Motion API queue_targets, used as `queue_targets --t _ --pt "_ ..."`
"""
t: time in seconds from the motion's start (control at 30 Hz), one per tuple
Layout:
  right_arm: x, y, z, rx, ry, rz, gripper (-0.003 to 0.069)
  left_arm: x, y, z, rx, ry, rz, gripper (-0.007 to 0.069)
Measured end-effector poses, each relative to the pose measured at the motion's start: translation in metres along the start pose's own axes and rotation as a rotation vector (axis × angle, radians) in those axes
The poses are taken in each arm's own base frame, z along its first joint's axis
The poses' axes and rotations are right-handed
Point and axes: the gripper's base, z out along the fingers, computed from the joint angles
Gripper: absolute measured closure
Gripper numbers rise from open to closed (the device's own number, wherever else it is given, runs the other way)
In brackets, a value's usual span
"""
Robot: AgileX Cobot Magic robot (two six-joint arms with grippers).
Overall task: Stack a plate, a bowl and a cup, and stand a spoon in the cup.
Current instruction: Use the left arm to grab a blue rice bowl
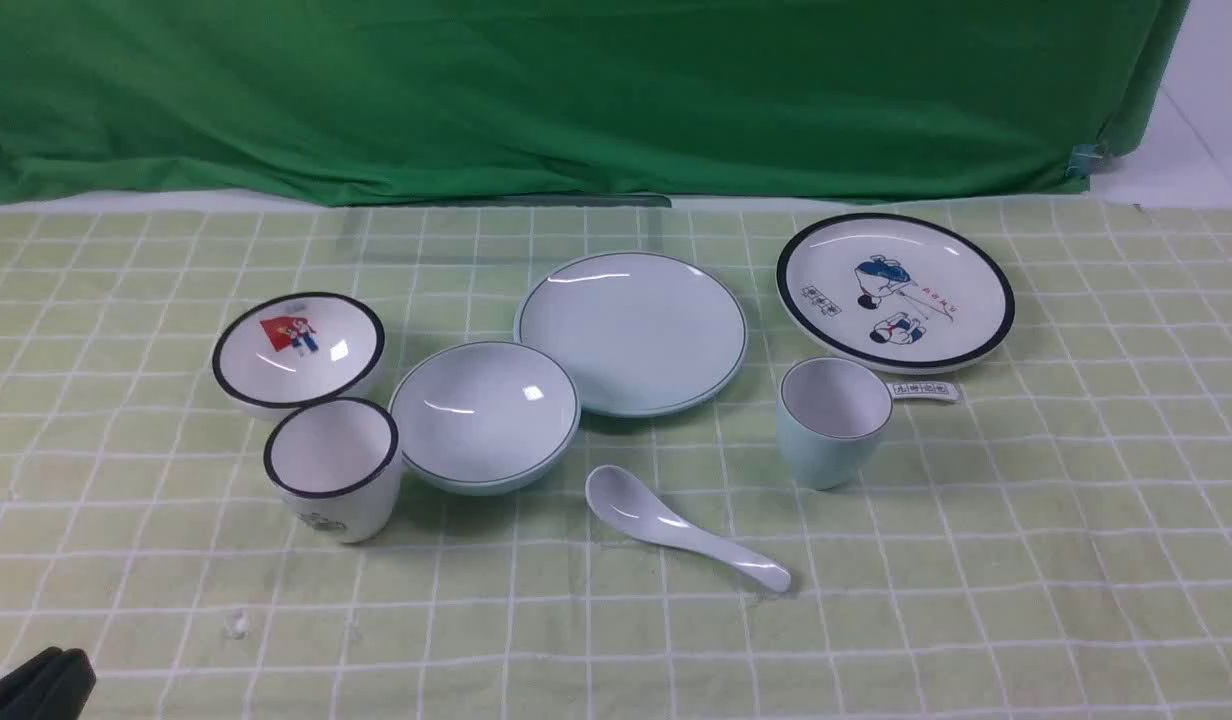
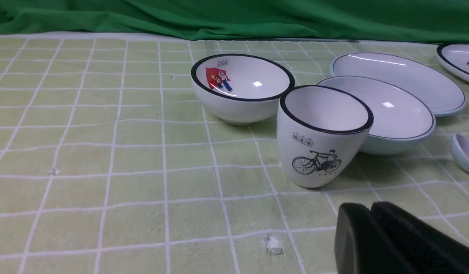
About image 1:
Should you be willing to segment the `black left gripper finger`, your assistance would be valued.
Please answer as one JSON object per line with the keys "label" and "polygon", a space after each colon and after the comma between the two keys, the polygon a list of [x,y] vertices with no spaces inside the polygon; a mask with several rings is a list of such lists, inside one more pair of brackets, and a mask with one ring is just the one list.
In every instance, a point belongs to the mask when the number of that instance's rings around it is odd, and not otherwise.
{"label": "black left gripper finger", "polygon": [[80,648],[48,647],[0,679],[0,719],[78,719],[99,683]]}

